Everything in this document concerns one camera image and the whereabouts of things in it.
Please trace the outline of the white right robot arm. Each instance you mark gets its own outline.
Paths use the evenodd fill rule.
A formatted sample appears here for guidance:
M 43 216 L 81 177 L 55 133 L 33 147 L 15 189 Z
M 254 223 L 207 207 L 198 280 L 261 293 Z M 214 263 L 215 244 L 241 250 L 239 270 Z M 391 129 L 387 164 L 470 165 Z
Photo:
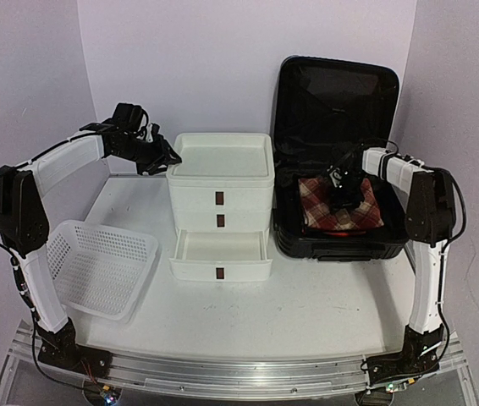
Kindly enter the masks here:
M 449 246 L 465 232 L 467 213 L 463 193 L 452 173 L 397 151 L 363 143 L 329 165 L 322 176 L 343 206 L 360 190 L 367 175 L 391 185 L 405 196 L 405 231 L 412 243 L 415 287 L 407 331 L 410 344 L 396 355 L 394 366 L 412 375 L 449 332 L 443 316 Z

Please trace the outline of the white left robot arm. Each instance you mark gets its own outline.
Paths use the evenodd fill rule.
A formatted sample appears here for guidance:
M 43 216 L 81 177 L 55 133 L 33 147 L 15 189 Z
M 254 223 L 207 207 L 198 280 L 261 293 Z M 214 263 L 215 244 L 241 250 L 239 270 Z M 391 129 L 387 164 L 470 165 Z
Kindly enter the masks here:
M 120 102 L 111 117 L 81 126 L 20 164 L 0 167 L 0 242 L 10 255 L 20 296 L 45 332 L 57 334 L 69 324 L 48 265 L 52 226 L 45 199 L 68 178 L 108 157 L 132 162 L 139 175 L 147 176 L 182 162 L 142 106 Z

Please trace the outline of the white drawer storage box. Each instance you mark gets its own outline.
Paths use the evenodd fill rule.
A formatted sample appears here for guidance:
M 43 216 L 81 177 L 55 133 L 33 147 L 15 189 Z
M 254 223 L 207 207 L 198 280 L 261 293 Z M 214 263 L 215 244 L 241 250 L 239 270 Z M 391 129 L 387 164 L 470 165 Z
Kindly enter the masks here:
M 181 161 L 166 172 L 177 242 L 170 266 L 179 280 L 266 281 L 273 209 L 273 146 L 268 134 L 183 133 Z

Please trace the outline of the black ribbed hard suitcase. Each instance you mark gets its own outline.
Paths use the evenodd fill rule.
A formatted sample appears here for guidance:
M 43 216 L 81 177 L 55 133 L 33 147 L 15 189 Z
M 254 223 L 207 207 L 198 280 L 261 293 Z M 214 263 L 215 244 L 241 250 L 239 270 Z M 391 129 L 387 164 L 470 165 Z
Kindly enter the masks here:
M 383 225 L 348 235 L 308 226 L 298 185 L 300 178 L 321 175 L 362 141 L 384 146 L 398 96 L 399 77 L 387 67 L 306 56 L 282 62 L 273 105 L 273 238 L 284 255 L 319 261 L 387 260 L 404 248 L 405 212 L 390 184 L 369 178 Z

